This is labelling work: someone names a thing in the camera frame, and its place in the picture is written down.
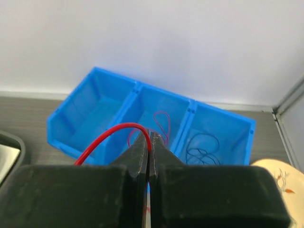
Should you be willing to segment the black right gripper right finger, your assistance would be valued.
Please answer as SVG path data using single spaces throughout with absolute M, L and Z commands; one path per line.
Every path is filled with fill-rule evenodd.
M 287 228 L 291 218 L 266 169 L 187 165 L 151 134 L 153 228 Z

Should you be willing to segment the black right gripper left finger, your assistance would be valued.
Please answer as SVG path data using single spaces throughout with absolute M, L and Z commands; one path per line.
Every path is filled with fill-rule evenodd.
M 26 165 L 0 189 L 3 228 L 143 228 L 147 141 L 106 166 Z

